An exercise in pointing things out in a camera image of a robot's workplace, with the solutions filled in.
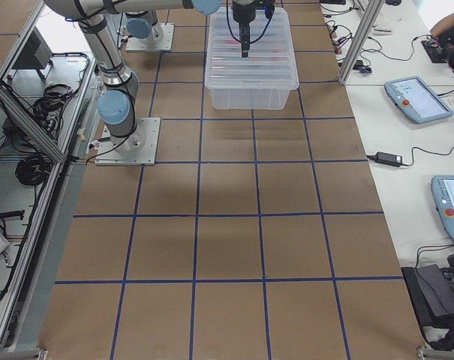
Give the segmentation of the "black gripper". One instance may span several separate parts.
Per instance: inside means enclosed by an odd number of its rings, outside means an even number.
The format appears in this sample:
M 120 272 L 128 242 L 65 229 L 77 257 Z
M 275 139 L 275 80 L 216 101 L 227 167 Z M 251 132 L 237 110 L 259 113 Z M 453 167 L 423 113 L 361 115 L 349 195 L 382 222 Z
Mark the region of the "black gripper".
M 241 55 L 247 58 L 250 50 L 250 23 L 256 18 L 255 0 L 232 0 L 234 20 L 239 24 Z

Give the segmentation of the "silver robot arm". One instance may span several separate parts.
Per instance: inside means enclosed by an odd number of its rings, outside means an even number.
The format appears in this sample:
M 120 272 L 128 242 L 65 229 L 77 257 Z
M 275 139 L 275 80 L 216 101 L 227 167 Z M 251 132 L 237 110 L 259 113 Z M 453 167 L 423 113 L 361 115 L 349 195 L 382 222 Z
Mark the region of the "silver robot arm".
M 158 23 L 155 10 L 126 13 L 126 29 L 133 38 L 140 39 L 144 43 L 159 42 L 164 37 L 164 31 Z
M 105 14 L 131 14 L 146 22 L 145 35 L 152 30 L 155 17 L 145 12 L 157 10 L 195 9 L 210 15 L 225 1 L 46 1 L 45 4 L 79 27 L 95 56 L 106 92 L 97 102 L 98 113 L 110 132 L 110 141 L 118 153 L 140 150 L 146 135 L 140 130 L 135 114 L 139 80 L 126 65 L 117 42 L 108 28 Z

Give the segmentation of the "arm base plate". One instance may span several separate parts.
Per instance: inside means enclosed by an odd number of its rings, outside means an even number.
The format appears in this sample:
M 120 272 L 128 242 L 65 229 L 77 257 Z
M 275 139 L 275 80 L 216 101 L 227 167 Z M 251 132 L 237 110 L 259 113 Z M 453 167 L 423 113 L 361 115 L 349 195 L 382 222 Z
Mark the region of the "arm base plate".
M 171 51 L 174 28 L 173 23 L 157 22 L 151 25 L 143 19 L 131 19 L 127 24 L 130 37 L 126 51 L 130 53 Z
M 137 129 L 125 142 L 111 137 L 104 125 L 103 135 L 110 139 L 99 145 L 100 153 L 95 159 L 98 166 L 152 166 L 155 164 L 158 139 L 161 127 L 160 118 L 139 118 Z

